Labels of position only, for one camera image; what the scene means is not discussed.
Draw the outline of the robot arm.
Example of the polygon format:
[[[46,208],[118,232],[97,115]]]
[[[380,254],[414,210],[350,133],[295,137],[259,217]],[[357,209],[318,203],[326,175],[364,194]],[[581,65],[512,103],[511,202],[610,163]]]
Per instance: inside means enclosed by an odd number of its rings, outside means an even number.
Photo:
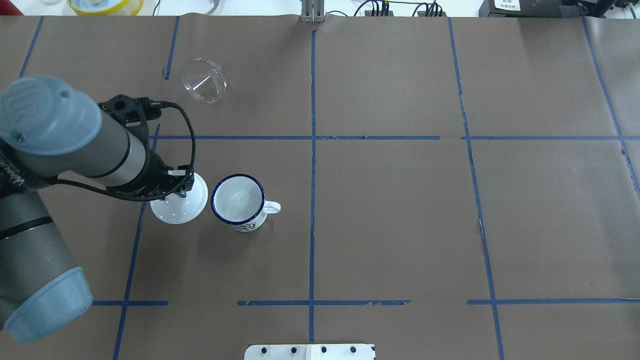
[[[94,301],[42,191],[74,187],[135,203],[183,191],[149,145],[147,122],[174,107],[125,95],[97,103],[48,75],[1,92],[1,330],[14,341],[47,337]]]

